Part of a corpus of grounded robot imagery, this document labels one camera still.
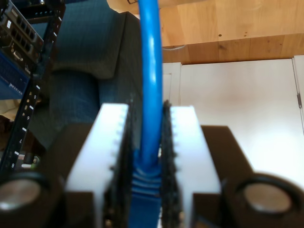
wooden wall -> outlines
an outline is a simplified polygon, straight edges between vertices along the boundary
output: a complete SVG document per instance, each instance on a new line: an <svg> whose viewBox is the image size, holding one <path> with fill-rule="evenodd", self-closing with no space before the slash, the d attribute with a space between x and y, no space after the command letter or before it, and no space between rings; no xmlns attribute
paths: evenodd
<svg viewBox="0 0 304 228"><path fill-rule="evenodd" d="M304 33L190 44L175 50L163 50L164 63L218 63L292 58L304 55Z"/></svg>
<svg viewBox="0 0 304 228"><path fill-rule="evenodd" d="M193 3L202 0L158 0L159 8L172 7L180 4ZM110 8L117 12L130 12L139 14L138 0L107 0Z"/></svg>

